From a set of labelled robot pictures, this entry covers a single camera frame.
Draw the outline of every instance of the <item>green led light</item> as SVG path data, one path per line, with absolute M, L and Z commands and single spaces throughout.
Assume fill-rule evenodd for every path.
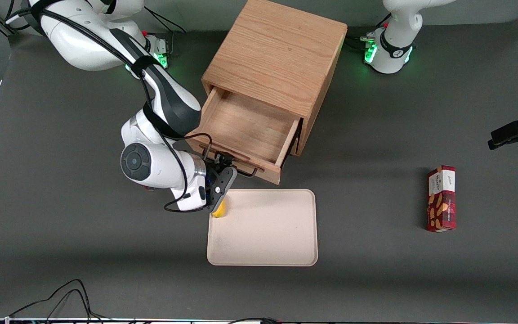
M 163 68 L 167 68 L 167 54 L 153 53 L 153 57 L 157 61 L 159 61 L 159 63 L 161 64 L 161 66 L 163 66 Z M 130 72 L 131 68 L 127 64 L 125 64 L 125 70 L 128 70 Z
M 365 53 L 365 61 L 371 63 L 377 53 L 377 45 L 373 44 Z
M 167 68 L 167 54 L 153 53 L 153 57 L 156 58 L 157 61 L 160 62 L 161 66 L 163 66 L 163 68 Z
M 405 63 L 409 61 L 409 57 L 411 56 L 411 52 L 413 51 L 413 46 L 409 49 L 409 53 L 407 53 L 407 58 L 405 59 Z

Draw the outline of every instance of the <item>beige tray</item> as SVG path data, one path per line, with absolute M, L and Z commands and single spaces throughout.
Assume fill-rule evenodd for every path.
M 209 218 L 207 260 L 216 266 L 312 266 L 315 195 L 308 189 L 231 189 L 227 211 Z

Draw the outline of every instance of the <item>yellow object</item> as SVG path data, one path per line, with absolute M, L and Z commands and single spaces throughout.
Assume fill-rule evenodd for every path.
M 220 217 L 223 217 L 225 215 L 225 199 L 220 203 L 219 205 L 219 208 L 214 212 L 214 213 L 211 213 L 211 215 L 213 217 L 215 217 L 216 219 L 220 218 Z

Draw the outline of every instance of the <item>cabinet top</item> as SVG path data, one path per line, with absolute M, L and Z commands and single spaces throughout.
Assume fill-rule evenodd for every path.
M 248 0 L 202 80 L 308 117 L 346 33 L 341 22 Z

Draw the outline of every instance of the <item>white casing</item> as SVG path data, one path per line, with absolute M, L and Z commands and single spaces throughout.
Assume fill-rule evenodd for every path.
M 369 36 L 378 37 L 385 29 L 380 27 L 369 34 Z M 405 64 L 405 60 L 409 55 L 409 52 L 405 53 L 400 58 L 391 58 L 391 55 L 386 49 L 383 49 L 380 41 L 376 41 L 377 50 L 373 57 L 373 61 L 371 63 L 365 61 L 365 63 L 371 65 L 377 72 L 381 72 L 384 74 L 393 74 L 401 70 L 401 67 Z
M 413 43 L 423 26 L 423 16 L 419 10 L 450 4 L 455 0 L 383 0 L 383 5 L 391 13 L 391 20 L 385 30 L 385 40 L 395 47 L 407 47 Z M 370 65 L 381 73 L 395 73 L 403 67 L 407 53 L 399 58 L 391 58 L 380 43 L 380 32 L 374 32 L 377 51 Z
M 39 0 L 30 0 L 31 6 Z M 146 38 L 143 37 L 141 31 L 131 20 L 113 22 L 112 19 L 123 18 L 138 12 L 143 7 L 143 0 L 126 0 L 118 1 L 113 14 L 106 15 L 102 12 L 107 10 L 106 6 L 96 0 L 62 0 L 51 4 L 46 9 L 64 16 L 75 23 L 87 28 L 98 35 L 103 41 L 113 46 L 115 50 L 121 53 L 131 64 L 135 62 L 133 53 L 130 53 L 117 40 L 110 29 L 120 29 L 130 35 L 135 41 L 134 45 L 142 55 L 150 55 L 145 51 Z M 41 16 L 41 27 L 55 49 L 62 57 L 76 68 L 88 71 L 105 70 L 123 64 L 117 57 L 109 53 L 106 49 L 89 39 L 82 33 L 74 30 L 62 22 L 48 16 Z M 175 80 L 161 65 L 154 65 L 161 76 L 167 80 L 171 88 L 177 96 L 191 109 L 200 111 L 201 106 L 195 97 L 185 88 L 177 84 Z M 152 98 L 152 108 L 154 113 L 167 123 L 162 103 L 161 89 L 156 80 L 146 73 L 144 75 L 146 83 L 154 90 Z M 170 148 L 164 144 L 159 133 L 154 129 L 152 124 L 146 119 L 142 110 L 135 114 L 121 128 L 121 137 L 125 143 L 125 147 L 129 144 L 138 142 L 146 146 L 152 155 L 152 172 L 150 176 L 142 181 L 133 180 L 148 187 L 170 188 L 173 195 L 177 198 L 183 193 L 185 183 L 183 182 L 183 173 L 179 168 L 178 161 L 171 153 L 173 141 L 168 140 Z M 189 198 L 178 201 L 177 205 L 182 211 L 188 211 L 206 204 L 205 199 L 201 199 L 199 195 L 199 187 L 205 187 L 205 165 L 199 157 L 192 156 L 185 152 L 175 150 L 177 156 L 181 160 L 187 175 L 187 193 Z

